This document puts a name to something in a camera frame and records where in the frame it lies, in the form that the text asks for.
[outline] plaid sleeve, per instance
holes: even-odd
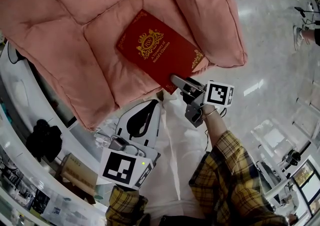
[[[138,191],[123,191],[114,186],[109,199],[109,207],[105,213],[107,225],[139,225],[149,215],[144,214],[148,200]]]
[[[287,225],[262,196],[258,170],[230,131],[205,154],[189,184],[216,225]]]

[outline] bracelet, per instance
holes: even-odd
[[[205,120],[208,116],[210,116],[211,114],[213,114],[215,111],[217,111],[216,108],[215,108],[211,113],[209,113],[208,115],[205,115],[204,119],[202,119],[202,120]]]

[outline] pink sofa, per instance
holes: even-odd
[[[0,29],[93,130],[112,111],[159,90],[115,47],[142,8],[200,47],[206,58],[196,73],[245,64],[235,0],[0,0]]]

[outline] red book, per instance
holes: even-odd
[[[196,46],[144,10],[136,15],[116,46],[170,94],[177,89],[171,75],[189,77],[204,57]]]

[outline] tiled floor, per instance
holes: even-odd
[[[212,79],[235,86],[225,122],[251,153],[259,142],[250,132],[267,119],[276,122],[289,140],[301,149],[307,139],[292,122],[299,121],[312,133],[317,120],[301,108],[296,99],[310,100],[315,91],[312,80],[314,77],[320,79],[320,47],[307,46],[303,42],[301,49],[295,51],[293,25],[301,27],[302,21],[294,7],[306,10],[310,0],[236,1],[248,63],[234,69],[217,67],[197,79],[202,83]]]

